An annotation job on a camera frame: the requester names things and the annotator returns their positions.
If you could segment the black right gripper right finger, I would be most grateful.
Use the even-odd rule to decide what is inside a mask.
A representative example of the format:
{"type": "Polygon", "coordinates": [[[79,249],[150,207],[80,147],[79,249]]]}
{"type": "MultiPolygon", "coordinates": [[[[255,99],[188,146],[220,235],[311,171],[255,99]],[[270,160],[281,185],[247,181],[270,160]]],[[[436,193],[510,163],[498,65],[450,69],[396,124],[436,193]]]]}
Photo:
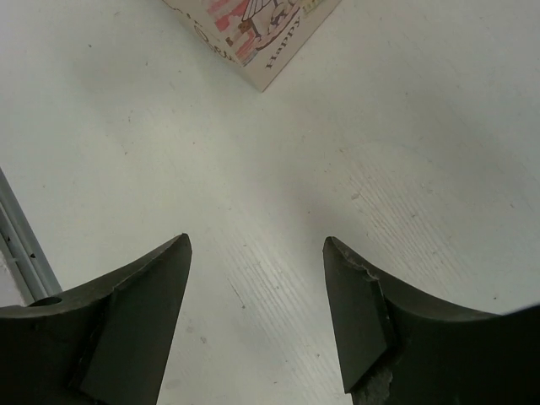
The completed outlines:
{"type": "Polygon", "coordinates": [[[353,403],[538,403],[537,305],[497,315],[453,304],[333,236],[323,261],[343,388],[353,403]]]}

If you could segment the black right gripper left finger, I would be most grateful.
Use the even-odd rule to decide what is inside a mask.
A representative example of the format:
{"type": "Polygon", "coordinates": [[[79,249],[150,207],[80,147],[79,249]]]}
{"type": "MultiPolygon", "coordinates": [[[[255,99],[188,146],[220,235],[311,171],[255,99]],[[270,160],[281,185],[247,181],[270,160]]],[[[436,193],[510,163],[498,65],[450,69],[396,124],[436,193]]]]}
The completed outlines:
{"type": "Polygon", "coordinates": [[[178,235],[136,261],[1,310],[4,404],[155,404],[192,259],[178,235]]]}

